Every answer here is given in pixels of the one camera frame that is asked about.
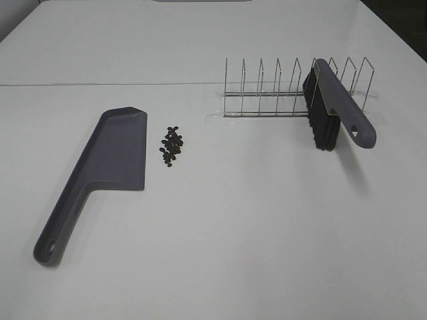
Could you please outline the pile of coffee beans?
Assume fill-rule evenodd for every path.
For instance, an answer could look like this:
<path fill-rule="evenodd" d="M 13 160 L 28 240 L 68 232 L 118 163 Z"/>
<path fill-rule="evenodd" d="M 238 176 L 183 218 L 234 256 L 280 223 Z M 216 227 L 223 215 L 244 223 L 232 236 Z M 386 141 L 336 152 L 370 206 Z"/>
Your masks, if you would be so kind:
<path fill-rule="evenodd" d="M 181 153 L 183 147 L 183 137 L 177 132 L 178 126 L 168 127 L 167 133 L 161 140 L 159 151 L 166 167 L 171 167 L 176 160 L 176 156 Z"/>

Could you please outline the purple plastic dustpan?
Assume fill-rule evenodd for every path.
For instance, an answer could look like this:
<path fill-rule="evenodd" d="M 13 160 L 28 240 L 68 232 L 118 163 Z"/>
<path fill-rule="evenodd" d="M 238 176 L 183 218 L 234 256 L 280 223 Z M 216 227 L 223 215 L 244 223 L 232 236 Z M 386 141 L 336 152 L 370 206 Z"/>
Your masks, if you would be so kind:
<path fill-rule="evenodd" d="M 122 107 L 102 113 L 36 241 L 36 262 L 60 263 L 91 192 L 144 190 L 146 141 L 145 111 Z"/>

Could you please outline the purple hand brush black bristles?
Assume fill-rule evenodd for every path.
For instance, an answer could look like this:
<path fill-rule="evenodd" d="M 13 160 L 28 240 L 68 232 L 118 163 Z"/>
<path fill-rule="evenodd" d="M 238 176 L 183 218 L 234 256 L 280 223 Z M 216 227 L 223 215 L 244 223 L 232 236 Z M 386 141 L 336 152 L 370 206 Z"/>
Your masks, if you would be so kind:
<path fill-rule="evenodd" d="M 376 130 L 328 62 L 316 59 L 303 82 L 308 119 L 318 149 L 332 151 L 343 125 L 357 146 L 372 149 Z"/>

